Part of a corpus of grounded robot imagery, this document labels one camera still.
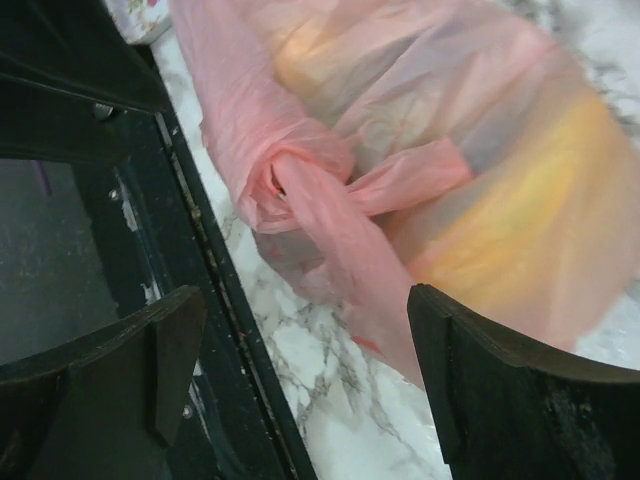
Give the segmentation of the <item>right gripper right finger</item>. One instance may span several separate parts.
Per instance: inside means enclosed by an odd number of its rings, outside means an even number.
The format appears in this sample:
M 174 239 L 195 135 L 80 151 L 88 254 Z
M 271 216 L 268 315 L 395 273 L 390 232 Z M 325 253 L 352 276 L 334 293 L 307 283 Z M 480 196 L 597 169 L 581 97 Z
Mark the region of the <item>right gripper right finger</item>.
M 639 374 L 489 320 L 428 285 L 408 316 L 456 479 L 635 479 Z

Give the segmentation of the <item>pink plastic grocery bag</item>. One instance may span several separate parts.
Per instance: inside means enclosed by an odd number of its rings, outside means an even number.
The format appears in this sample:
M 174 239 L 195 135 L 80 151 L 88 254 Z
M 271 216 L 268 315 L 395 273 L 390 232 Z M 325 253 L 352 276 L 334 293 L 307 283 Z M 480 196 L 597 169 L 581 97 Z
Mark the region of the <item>pink plastic grocery bag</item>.
M 416 385 L 410 288 L 572 347 L 639 271 L 639 157 L 574 56 L 489 1 L 173 1 L 258 250 Z

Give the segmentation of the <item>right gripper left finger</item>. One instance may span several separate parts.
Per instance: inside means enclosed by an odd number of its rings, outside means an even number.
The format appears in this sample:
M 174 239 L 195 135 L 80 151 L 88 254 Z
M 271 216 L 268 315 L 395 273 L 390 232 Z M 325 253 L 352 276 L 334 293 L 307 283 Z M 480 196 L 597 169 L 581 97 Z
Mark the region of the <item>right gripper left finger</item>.
M 159 479 L 206 305 L 181 286 L 89 335 L 1 367 L 4 479 Z

